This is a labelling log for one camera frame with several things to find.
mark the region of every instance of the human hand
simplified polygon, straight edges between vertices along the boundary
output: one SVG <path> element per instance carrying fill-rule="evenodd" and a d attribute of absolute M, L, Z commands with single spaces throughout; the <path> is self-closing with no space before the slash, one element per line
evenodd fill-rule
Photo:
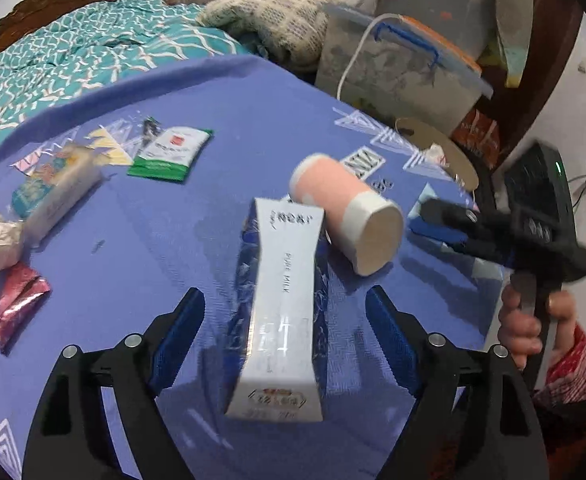
<path fill-rule="evenodd" d="M 547 312 L 558 320 L 556 344 L 549 364 L 553 366 L 574 346 L 576 298 L 567 290 L 554 292 L 548 297 Z M 520 310 L 520 294 L 511 284 L 502 291 L 499 320 L 501 326 L 497 337 L 511 352 L 516 366 L 522 370 L 527 364 L 528 356 L 542 351 L 542 342 L 538 338 L 542 326 L 535 317 Z"/>

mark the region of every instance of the blue and white plastic package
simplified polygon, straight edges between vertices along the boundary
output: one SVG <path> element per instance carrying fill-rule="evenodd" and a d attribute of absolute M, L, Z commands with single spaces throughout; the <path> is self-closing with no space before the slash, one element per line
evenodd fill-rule
<path fill-rule="evenodd" d="M 321 421 L 328 346 L 324 210 L 256 198 L 242 242 L 224 352 L 225 413 Z"/>

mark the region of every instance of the teal blanket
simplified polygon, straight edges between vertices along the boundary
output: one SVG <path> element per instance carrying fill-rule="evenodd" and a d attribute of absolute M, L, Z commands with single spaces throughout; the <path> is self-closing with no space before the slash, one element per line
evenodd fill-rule
<path fill-rule="evenodd" d="M 202 7 L 161 0 L 97 2 L 62 16 L 0 53 L 0 144 L 40 110 L 177 60 L 247 50 Z"/>

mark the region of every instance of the plaid sleeve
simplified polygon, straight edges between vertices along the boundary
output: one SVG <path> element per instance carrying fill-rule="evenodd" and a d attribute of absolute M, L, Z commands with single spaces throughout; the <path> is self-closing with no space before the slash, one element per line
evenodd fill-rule
<path fill-rule="evenodd" d="M 548 369 L 546 386 L 534 396 L 543 406 L 586 400 L 586 334 L 579 325 L 575 336 L 573 348 Z"/>

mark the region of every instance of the pink and white paper cup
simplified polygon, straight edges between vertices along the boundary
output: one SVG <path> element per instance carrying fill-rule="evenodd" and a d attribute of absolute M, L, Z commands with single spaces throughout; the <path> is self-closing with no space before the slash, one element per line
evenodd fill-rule
<path fill-rule="evenodd" d="M 400 208 L 328 155 L 314 153 L 295 168 L 289 195 L 324 209 L 331 243 L 360 276 L 373 274 L 395 256 L 404 229 Z"/>

